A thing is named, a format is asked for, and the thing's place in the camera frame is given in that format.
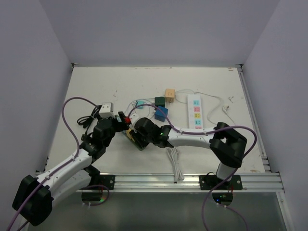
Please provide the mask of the green power strip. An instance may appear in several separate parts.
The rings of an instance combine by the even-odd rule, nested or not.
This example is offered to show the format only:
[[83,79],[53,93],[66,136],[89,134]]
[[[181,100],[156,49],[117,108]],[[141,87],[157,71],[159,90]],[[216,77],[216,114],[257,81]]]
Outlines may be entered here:
[[144,150],[149,144],[141,134],[132,129],[125,130],[122,133],[140,151]]

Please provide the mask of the blue cube plug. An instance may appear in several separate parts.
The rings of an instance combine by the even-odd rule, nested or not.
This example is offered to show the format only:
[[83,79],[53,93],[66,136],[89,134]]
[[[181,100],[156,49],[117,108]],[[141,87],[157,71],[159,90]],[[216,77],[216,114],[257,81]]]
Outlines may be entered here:
[[168,109],[162,106],[158,106],[156,109],[154,118],[160,122],[165,122],[166,116],[168,115]]

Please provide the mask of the teal cube plug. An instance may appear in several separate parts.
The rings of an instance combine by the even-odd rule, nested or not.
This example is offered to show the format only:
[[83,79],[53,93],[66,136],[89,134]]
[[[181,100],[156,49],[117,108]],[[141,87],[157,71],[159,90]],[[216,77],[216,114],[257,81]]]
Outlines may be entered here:
[[137,108],[137,109],[142,109],[143,108],[143,104],[145,104],[144,101],[136,101],[134,106]]

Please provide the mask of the dark green dragon charger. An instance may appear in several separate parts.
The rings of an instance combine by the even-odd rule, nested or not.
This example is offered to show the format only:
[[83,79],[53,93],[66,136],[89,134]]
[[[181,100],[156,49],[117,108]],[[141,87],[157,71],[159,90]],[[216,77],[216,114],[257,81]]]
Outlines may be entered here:
[[154,104],[157,107],[159,106],[165,107],[165,102],[166,102],[165,97],[155,97],[154,98]]

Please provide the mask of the white power strip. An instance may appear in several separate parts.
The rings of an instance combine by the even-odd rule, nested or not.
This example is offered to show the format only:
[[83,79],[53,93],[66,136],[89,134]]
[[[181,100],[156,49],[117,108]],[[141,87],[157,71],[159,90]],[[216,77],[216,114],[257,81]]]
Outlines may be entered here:
[[203,129],[202,101],[199,95],[187,95],[187,110],[189,128]]

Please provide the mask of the wooden beige cube plug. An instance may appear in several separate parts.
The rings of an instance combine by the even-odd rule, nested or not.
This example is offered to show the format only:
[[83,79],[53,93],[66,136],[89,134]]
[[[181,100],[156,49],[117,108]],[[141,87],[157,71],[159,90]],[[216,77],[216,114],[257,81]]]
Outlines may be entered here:
[[176,91],[175,89],[166,89],[165,90],[165,101],[167,103],[173,103],[175,100]]

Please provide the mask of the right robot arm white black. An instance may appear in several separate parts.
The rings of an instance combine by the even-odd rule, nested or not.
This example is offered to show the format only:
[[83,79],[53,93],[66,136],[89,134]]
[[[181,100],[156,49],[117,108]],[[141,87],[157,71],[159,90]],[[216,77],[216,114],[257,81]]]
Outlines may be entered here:
[[241,167],[247,144],[246,137],[223,122],[213,128],[186,129],[171,125],[159,127],[143,117],[133,123],[133,129],[148,143],[160,148],[190,146],[211,150],[220,161],[214,177],[220,189],[231,184],[231,174]]

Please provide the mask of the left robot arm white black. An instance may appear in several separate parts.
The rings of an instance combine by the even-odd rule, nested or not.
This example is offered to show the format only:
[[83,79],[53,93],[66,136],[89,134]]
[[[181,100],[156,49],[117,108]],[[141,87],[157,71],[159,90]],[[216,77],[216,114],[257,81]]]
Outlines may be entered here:
[[92,164],[106,151],[117,132],[129,129],[130,118],[123,112],[109,118],[100,118],[75,154],[56,167],[36,177],[28,175],[19,185],[12,207],[16,210],[14,218],[21,215],[33,226],[41,224],[51,213],[56,200],[56,192],[64,184],[68,189],[99,186],[100,177],[95,174]]

